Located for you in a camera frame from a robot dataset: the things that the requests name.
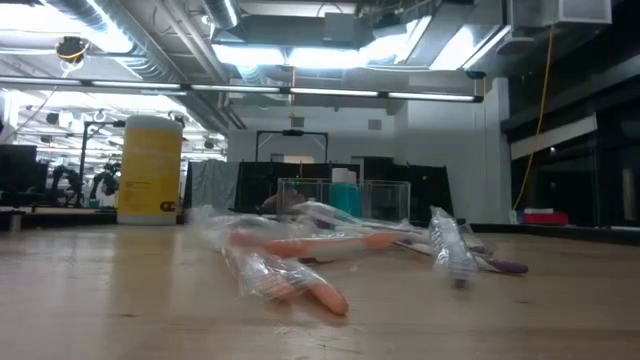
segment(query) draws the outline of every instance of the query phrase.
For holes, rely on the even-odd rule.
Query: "ceiling light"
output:
[[[500,32],[496,36],[491,38],[489,42],[484,44],[480,48],[480,50],[478,50],[478,52],[476,52],[475,55],[471,57],[471,59],[465,62],[464,65],[462,65],[462,68],[466,70],[472,67],[475,63],[478,62],[478,60],[480,60],[483,56],[485,56],[489,52],[489,50],[491,50],[494,46],[496,46],[496,44],[500,42],[500,40],[502,40],[502,38],[505,37],[510,31],[511,31],[511,25],[507,25],[504,28],[502,28],[502,30],[500,30]]]
[[[289,56],[289,65],[301,68],[351,69],[365,64],[353,49],[295,48]]]
[[[342,89],[312,89],[312,88],[291,88],[292,94],[315,94],[315,95],[337,95],[337,96],[360,96],[377,97],[377,91],[366,90],[342,90]]]
[[[373,40],[369,45],[360,48],[363,61],[383,60],[396,56],[407,42],[408,34],[389,35]]]
[[[127,89],[180,89],[180,84],[149,83],[142,81],[94,81],[93,85]]]
[[[249,47],[213,45],[218,60],[223,63],[255,66],[255,65],[284,65],[284,55],[277,47]]]
[[[415,49],[416,45],[418,45],[418,41],[420,40],[420,38],[422,38],[422,35],[427,30],[430,22],[431,16],[425,16],[422,19],[414,20],[407,24],[407,33],[410,34],[408,37],[409,39],[404,44],[402,50],[398,52],[395,60],[396,64],[402,61],[406,61],[409,58],[409,56],[413,52],[413,49]]]
[[[389,98],[403,99],[403,100],[434,100],[434,101],[455,101],[455,102],[473,102],[476,99],[475,96],[471,96],[471,95],[402,93],[402,92],[390,92]]]
[[[235,85],[192,85],[193,90],[205,90],[205,91],[226,91],[226,92],[241,92],[241,93],[279,93],[280,88],[269,86],[235,86]]]
[[[0,83],[26,84],[26,85],[63,85],[63,86],[82,85],[80,80],[73,80],[73,79],[27,78],[27,77],[13,77],[13,76],[0,76]]]
[[[69,155],[80,155],[82,154],[82,149],[73,149],[73,148],[57,148],[57,147],[40,147],[38,146],[38,151],[46,152],[46,153],[60,153],[60,154],[69,154]],[[87,149],[86,154],[122,154],[122,150],[111,150],[111,149]]]
[[[475,52],[473,33],[463,26],[442,49],[440,55],[429,66],[430,70],[457,70]]]

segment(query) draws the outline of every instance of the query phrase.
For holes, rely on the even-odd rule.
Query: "metal frame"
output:
[[[256,132],[256,158],[255,161],[258,162],[258,155],[260,154],[260,147],[262,147],[262,145],[264,145],[267,141],[269,141],[269,139],[267,139],[262,145],[260,145],[260,135],[262,134],[280,134],[283,136],[298,136],[298,135],[287,135],[287,131],[286,130],[282,130],[282,131],[275,131],[275,130],[258,130]],[[324,137],[324,162],[326,163],[329,159],[329,133],[328,132],[307,132],[307,131],[302,131],[302,134],[299,136],[304,136],[304,135],[320,135]]]
[[[84,122],[84,131],[82,132],[82,148],[80,150],[80,170],[78,171],[78,175],[80,175],[80,181],[84,181],[84,159],[87,156],[87,142],[89,141],[89,127],[92,125],[115,125],[115,121],[85,121]],[[78,196],[76,199],[76,205],[80,205],[80,197]]]
[[[318,93],[305,92],[304,94],[295,93],[295,95],[305,96],[341,96],[341,97],[360,97],[368,99],[390,99],[390,100],[416,100],[416,101],[437,101],[437,102],[460,102],[460,103],[481,103],[484,96],[476,94],[451,94],[451,93],[424,93],[424,92],[408,92],[408,91],[375,91],[375,90],[359,90],[359,89],[315,89],[295,86],[247,86],[247,85],[231,85],[231,84],[191,84],[191,83],[155,83],[144,81],[112,81],[98,79],[61,79],[46,77],[28,77],[28,76],[0,76],[0,84],[2,85],[19,85],[24,88],[33,90],[48,90],[52,87],[66,87],[69,89],[77,89],[78,91],[91,91],[88,89],[114,89],[137,90],[137,91],[158,91],[166,95],[177,96],[185,91],[200,92],[218,92],[218,93],[250,93],[250,94],[284,94],[291,95],[295,93],[292,89],[305,89],[309,91],[319,90]]]

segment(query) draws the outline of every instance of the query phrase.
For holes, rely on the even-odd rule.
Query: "red object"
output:
[[[524,214],[525,224],[536,225],[568,225],[569,216],[565,213],[552,214]]]

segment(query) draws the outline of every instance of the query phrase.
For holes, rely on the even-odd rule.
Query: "clear plastic bag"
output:
[[[305,203],[325,214],[336,210],[320,203]],[[371,250],[389,248],[397,239],[393,232],[362,232],[354,228],[322,229],[318,218],[301,213],[295,221],[277,222],[257,215],[196,209],[190,226],[216,248],[257,247],[281,258],[305,258],[317,262],[340,260]],[[336,224],[350,224],[340,220]]]
[[[296,260],[285,260],[262,250],[228,247],[222,250],[238,280],[241,296],[290,301],[305,291],[333,313],[345,315],[344,296],[320,275]]]
[[[460,225],[459,230],[460,235],[470,252],[489,256],[493,255],[495,252],[495,244],[487,243],[485,240],[480,240],[480,238],[473,233],[473,229],[471,229],[469,224]]]
[[[456,219],[437,207],[431,207],[431,214],[429,230],[436,258],[434,265],[447,269],[455,286],[464,286],[476,270],[476,264],[467,251]]]

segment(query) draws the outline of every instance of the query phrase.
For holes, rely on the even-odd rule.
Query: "air vent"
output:
[[[304,116],[294,116],[291,118],[291,127],[303,128]]]
[[[610,0],[560,0],[560,20],[611,23]]]
[[[369,119],[369,130],[382,130],[382,120]]]
[[[611,24],[611,0],[546,0],[542,4],[542,25]]]

